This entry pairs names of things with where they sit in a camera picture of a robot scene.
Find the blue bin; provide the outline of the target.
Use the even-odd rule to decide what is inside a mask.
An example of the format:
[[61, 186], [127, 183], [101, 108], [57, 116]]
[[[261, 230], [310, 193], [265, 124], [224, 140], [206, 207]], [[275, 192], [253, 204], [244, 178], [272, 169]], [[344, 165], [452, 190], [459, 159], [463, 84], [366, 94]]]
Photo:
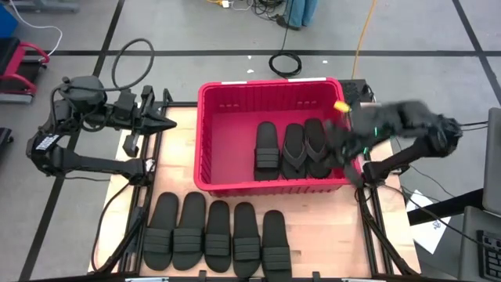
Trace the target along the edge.
[[11, 37], [17, 25], [18, 21], [16, 18], [3, 4], [0, 4], [0, 38]]

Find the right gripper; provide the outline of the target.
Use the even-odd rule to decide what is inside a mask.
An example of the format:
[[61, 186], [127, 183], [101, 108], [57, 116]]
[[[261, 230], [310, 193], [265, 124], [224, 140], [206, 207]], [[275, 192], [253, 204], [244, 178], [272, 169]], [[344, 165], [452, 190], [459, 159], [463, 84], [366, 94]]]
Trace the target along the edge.
[[[350, 128], [327, 120], [324, 124], [326, 145], [331, 154], [356, 157], [370, 151], [382, 142], [382, 106], [359, 105], [348, 113]], [[360, 157], [344, 165], [344, 175], [355, 188], [363, 188], [365, 182], [360, 172]]]

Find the black perforated plate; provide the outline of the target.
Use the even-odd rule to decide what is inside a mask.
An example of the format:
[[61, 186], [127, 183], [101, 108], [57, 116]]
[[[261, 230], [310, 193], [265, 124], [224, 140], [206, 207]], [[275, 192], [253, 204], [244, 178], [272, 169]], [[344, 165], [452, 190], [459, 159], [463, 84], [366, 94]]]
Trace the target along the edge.
[[372, 103], [374, 93], [365, 79], [340, 80], [344, 101], [349, 106], [359, 103]]

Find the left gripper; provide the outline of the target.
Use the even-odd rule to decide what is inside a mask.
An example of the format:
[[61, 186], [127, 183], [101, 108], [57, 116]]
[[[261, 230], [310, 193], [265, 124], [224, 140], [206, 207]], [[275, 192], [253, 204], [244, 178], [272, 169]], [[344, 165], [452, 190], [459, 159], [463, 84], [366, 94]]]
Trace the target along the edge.
[[153, 87], [151, 85], [145, 85], [143, 87], [140, 97], [141, 105], [139, 107], [139, 114], [135, 123], [136, 134], [145, 136], [152, 135], [177, 126], [175, 121], [166, 118], [164, 115], [156, 111], [151, 111], [152, 105], [155, 101]]

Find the grey table base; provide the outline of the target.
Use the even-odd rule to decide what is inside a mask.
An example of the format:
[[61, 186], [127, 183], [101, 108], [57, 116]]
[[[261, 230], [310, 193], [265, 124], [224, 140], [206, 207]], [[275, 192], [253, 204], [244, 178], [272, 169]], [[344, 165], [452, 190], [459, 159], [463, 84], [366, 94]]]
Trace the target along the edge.
[[8, 0], [18, 11], [76, 13], [80, 5], [75, 0]]

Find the black slide sandal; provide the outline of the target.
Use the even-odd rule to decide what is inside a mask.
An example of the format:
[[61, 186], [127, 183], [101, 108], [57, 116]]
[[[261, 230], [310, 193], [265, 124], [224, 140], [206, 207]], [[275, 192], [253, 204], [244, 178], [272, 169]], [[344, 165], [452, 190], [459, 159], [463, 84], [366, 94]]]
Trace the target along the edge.
[[232, 258], [234, 273], [242, 279], [252, 277], [261, 264], [261, 238], [254, 207], [248, 202], [234, 209]]
[[173, 231], [177, 215], [178, 197], [171, 192], [162, 193], [157, 198], [143, 240], [143, 258], [150, 269], [161, 271], [168, 268], [172, 258]]
[[263, 121], [258, 125], [254, 148], [254, 180], [278, 179], [279, 156], [276, 126], [272, 122]]
[[292, 282], [290, 246], [283, 214], [267, 211], [263, 218], [261, 266], [268, 282]]
[[204, 238], [204, 258], [207, 267], [216, 273], [226, 272], [232, 261], [229, 220], [229, 206], [224, 201], [212, 202]]
[[172, 264], [176, 270], [188, 270], [201, 259], [204, 244], [206, 201], [203, 194], [188, 193], [182, 214], [173, 232]]

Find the black flip flop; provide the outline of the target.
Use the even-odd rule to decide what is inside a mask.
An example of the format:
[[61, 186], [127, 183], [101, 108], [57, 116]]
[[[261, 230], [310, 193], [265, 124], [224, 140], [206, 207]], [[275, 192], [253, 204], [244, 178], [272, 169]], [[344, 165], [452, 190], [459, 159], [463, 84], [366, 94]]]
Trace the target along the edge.
[[284, 179], [304, 179], [307, 152], [304, 145], [305, 133], [302, 125], [289, 124], [286, 127], [281, 153], [281, 172]]
[[331, 170], [325, 166], [328, 156], [325, 132], [318, 118], [305, 121], [305, 149], [307, 153], [306, 168], [308, 174], [316, 179], [325, 179]]

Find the grey monitor back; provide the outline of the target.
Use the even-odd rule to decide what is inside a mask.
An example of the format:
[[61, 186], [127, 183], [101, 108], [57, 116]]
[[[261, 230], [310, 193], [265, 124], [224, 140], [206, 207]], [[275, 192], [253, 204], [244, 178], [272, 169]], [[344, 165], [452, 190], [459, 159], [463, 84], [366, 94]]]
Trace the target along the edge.
[[488, 111], [483, 207], [501, 216], [501, 108]]

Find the red plastic bin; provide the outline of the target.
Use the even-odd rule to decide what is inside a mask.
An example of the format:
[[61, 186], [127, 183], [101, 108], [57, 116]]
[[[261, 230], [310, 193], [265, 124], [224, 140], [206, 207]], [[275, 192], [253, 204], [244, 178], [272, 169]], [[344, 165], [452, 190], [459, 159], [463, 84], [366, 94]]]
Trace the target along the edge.
[[341, 126], [348, 119], [335, 110], [344, 100], [334, 78], [211, 82], [200, 87], [197, 106], [194, 182], [215, 197], [285, 193], [327, 193], [347, 185], [341, 169], [325, 179], [254, 179], [258, 125], [273, 123], [278, 142], [286, 127], [309, 118]]

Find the white paper sheet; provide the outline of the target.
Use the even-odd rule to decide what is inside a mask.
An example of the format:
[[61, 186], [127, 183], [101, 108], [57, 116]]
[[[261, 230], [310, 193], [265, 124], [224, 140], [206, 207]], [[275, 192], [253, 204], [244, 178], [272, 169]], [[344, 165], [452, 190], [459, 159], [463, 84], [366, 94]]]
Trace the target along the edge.
[[[407, 201], [406, 211], [411, 212], [419, 207], [425, 208], [433, 203], [433, 200], [424, 196], [419, 190], [414, 190], [410, 195], [410, 200]], [[438, 220], [411, 226], [414, 241], [432, 255], [446, 229], [447, 226]]]

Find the red and black cart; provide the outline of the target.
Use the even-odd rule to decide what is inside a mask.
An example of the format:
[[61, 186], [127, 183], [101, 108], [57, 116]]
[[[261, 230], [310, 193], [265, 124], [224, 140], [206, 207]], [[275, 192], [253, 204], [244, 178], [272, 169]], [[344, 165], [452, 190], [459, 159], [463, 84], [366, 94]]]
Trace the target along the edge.
[[49, 62], [49, 55], [37, 45], [0, 38], [0, 103], [31, 103], [40, 70]]

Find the grey desk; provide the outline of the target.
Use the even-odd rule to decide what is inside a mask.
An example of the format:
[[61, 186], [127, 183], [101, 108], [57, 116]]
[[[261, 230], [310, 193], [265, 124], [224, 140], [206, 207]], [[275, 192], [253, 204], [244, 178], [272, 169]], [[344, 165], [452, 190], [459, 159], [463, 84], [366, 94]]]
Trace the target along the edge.
[[460, 267], [458, 279], [473, 282], [491, 282], [479, 275], [477, 231], [484, 230], [501, 235], [501, 216], [488, 210], [466, 207], [463, 214], [463, 233], [460, 249]]

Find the person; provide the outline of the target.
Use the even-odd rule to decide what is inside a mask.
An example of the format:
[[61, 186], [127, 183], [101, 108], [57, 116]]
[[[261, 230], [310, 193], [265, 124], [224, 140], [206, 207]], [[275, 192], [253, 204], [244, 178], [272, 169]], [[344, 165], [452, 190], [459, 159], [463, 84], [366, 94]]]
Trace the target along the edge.
[[315, 14], [319, 0], [287, 0], [286, 8], [277, 23], [298, 31], [307, 27]]

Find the black chair base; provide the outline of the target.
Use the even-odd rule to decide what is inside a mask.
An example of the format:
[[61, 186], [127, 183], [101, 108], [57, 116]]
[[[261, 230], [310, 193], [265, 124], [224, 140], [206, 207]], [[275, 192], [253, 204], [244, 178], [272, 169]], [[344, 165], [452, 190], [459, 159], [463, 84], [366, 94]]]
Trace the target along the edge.
[[9, 144], [12, 143], [13, 131], [10, 128], [0, 127], [0, 159], [5, 154], [6, 150], [9, 148]]

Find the black beam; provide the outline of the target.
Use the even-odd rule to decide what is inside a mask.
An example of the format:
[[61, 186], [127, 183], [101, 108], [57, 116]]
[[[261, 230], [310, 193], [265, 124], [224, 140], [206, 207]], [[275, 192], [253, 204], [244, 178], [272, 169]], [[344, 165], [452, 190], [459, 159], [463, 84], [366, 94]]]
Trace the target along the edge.
[[426, 207], [408, 211], [407, 215], [410, 225], [414, 226], [435, 220], [435, 218], [425, 210], [428, 210], [439, 218], [444, 218], [463, 214], [464, 209], [468, 206], [482, 209], [482, 201], [483, 189], [478, 189]]

